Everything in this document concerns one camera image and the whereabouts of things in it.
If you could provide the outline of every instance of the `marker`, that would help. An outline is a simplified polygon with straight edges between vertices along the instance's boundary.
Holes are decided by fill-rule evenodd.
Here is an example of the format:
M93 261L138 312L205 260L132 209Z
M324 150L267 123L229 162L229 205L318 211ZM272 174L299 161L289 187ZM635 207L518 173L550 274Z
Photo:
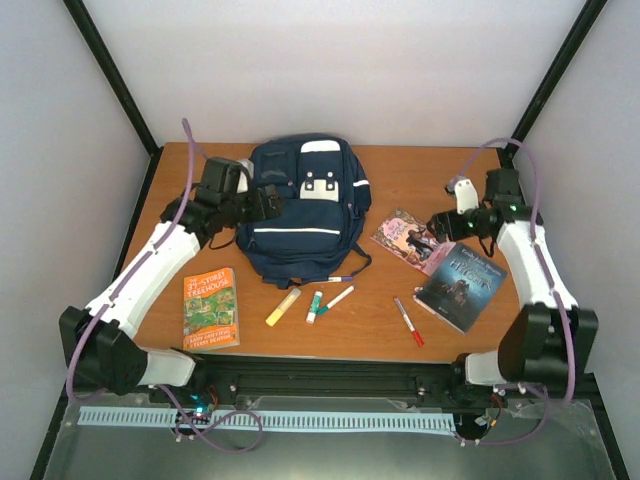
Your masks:
M347 288L344 292L342 292L340 295L338 295L336 298L334 298L333 300L331 300L329 303L327 303L324 307L322 307L320 310L318 310L318 315L323 315L325 313L327 313L327 311L334 307L336 303L338 303L340 300L342 300L344 297L346 297L347 295L349 295L351 292L353 292L356 289L355 285L351 285L349 288Z
M340 283L340 282L352 282L353 281L353 277L327 277L326 280L320 280L317 282L311 282L311 283Z
M320 300L322 300L322 292L314 293L309 313L307 313L307 323L313 324L313 322L315 322L316 313L318 313L318 307L320 306Z
M289 295L284 297L284 300L280 302L280 305L278 305L276 309L273 312L271 312L271 315L267 317L267 319L265 320L267 322L267 325L269 325L270 327L273 327L276 324L276 322L280 320L280 317L284 315L284 312L289 310L289 307L293 305L293 302L295 302L299 296L300 296L299 288L294 288L293 290L291 290L289 292Z
M407 315L407 311L402 306L402 303L400 303L400 299L398 297L393 297L393 301L396 302L396 305L398 306L398 310L400 310L400 313L402 314L402 318L404 318L404 321L407 324L407 327L409 327L409 331L411 332L411 335L413 335L413 338L416 339L416 343L418 344L418 346L421 347L422 345L424 345L424 342L422 341L422 337L413 326L413 323L411 323L411 319L409 318L409 315Z

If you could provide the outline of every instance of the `book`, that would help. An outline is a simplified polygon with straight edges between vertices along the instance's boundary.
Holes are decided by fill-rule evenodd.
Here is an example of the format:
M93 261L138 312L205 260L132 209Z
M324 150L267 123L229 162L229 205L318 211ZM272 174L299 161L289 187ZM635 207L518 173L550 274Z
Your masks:
M425 275L431 275L455 245L440 245L424 222L401 208L391 212L371 238Z
M231 268L184 279L184 339L191 352L240 343L235 275Z
M458 243L413 299L462 333L467 333L496 294L507 272Z

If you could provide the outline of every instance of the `orange book cover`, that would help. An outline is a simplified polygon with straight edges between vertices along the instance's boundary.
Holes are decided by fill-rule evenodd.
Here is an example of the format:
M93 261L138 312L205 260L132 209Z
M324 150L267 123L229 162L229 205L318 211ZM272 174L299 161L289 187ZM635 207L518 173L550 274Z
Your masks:
M238 345L238 302L231 268L184 279L185 350L202 352Z

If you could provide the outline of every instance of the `pink book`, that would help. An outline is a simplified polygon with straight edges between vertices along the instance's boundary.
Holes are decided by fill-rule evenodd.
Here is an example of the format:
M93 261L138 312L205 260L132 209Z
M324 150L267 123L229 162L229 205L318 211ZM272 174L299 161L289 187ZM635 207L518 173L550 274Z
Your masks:
M455 246L438 243L424 222L401 208L391 212L371 238L425 275L431 275Z

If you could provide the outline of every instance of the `backpack strap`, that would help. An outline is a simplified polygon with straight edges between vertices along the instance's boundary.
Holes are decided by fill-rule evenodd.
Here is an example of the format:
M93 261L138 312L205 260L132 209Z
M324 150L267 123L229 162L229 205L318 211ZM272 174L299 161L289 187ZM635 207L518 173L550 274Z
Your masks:
M361 271L363 271L365 268L371 265L371 262L373 261L373 259L371 258L371 255L365 252L357 243L353 246L352 250L356 252L358 255L360 255L361 257L366 258L367 261L362 267L351 272L351 275L349 275L348 277L342 277L343 281L345 278L347 278L349 281L353 280L353 277L355 277L357 274L359 274ZM302 285L306 285L307 283L326 282L327 280L328 280L328 277L301 278L300 282L295 282L290 278L262 277L262 281L264 283L270 283L271 285L275 285L280 290L287 290L290 287L300 287Z
M294 282L290 278L262 277L264 283L275 285L280 290L287 290L289 287L299 287L301 283Z
M360 267L358 270L354 270L351 273L352 277L355 277L357 274L359 274L362 270L364 270L365 268L367 268L369 265L371 265L371 262L373 261L373 259L371 258L371 255L369 255L367 252L365 252L364 250L362 250L362 248L360 247L360 245L358 245L357 243L353 244L353 248L351 249L354 252L356 252L358 255L360 255L362 258L366 258L367 261L365 262L365 264Z

